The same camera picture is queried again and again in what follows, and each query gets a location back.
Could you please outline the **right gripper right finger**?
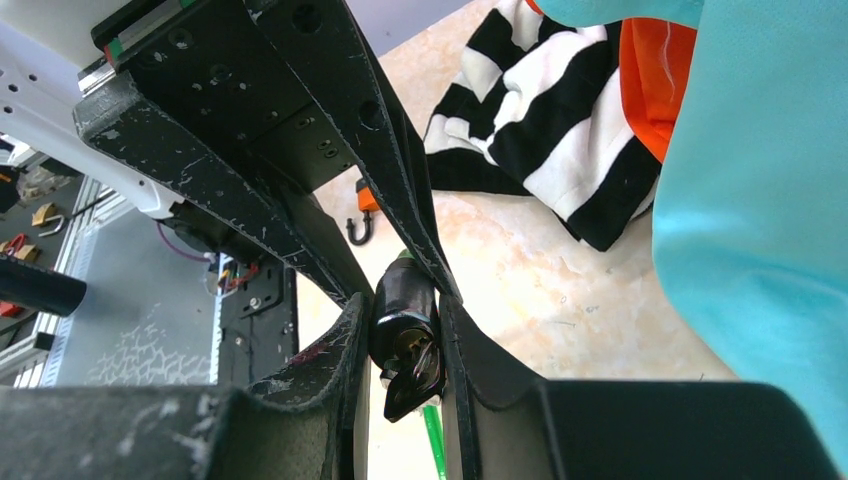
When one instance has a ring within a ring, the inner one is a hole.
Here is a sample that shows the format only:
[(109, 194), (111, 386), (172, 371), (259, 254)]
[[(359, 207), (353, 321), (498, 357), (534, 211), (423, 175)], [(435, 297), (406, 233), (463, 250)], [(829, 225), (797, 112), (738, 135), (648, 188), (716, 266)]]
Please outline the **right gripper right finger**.
[(549, 380), (439, 303), (451, 479), (836, 479), (807, 416), (761, 383)]

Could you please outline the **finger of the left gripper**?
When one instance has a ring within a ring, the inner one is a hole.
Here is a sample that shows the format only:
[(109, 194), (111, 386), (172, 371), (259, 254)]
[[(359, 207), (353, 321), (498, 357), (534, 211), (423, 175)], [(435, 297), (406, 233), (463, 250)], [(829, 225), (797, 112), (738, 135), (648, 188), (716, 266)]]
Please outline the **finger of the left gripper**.
[(73, 109), (80, 139), (169, 188), (232, 231), (221, 251), (244, 265), (282, 262), (343, 306), (373, 289), (335, 220), (314, 194), (260, 160), (232, 165), (131, 90), (106, 91)]
[(440, 292), (461, 296), (438, 235), (423, 142), (343, 1), (248, 1), (251, 20), (353, 154)]

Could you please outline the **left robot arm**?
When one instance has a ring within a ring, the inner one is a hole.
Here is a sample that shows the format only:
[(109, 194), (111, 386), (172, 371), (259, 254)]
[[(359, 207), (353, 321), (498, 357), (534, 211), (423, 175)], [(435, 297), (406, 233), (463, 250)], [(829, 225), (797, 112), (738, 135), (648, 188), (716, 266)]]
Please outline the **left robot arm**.
[(435, 286), (459, 293), (422, 140), (343, 1), (5, 1), (1, 129), (338, 304), (371, 287), (313, 194), (357, 168)]

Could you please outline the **green cable lock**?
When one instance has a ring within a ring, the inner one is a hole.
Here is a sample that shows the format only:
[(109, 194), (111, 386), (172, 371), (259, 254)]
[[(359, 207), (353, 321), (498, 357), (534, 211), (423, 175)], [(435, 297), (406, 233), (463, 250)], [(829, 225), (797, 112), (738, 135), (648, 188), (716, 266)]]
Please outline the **green cable lock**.
[(402, 251), (378, 281), (372, 303), (368, 351), (386, 389), (383, 416), (396, 423), (414, 411), (423, 416), (437, 477), (447, 477), (439, 411), (446, 385), (436, 288), (412, 253)]

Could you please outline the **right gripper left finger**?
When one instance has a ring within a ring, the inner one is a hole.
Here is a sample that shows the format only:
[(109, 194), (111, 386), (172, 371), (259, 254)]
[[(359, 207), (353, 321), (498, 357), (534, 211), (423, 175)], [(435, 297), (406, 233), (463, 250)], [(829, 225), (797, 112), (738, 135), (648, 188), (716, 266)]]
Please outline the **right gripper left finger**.
[(246, 388), (62, 387), (1, 394), (5, 479), (363, 479), (367, 316), (336, 323)]

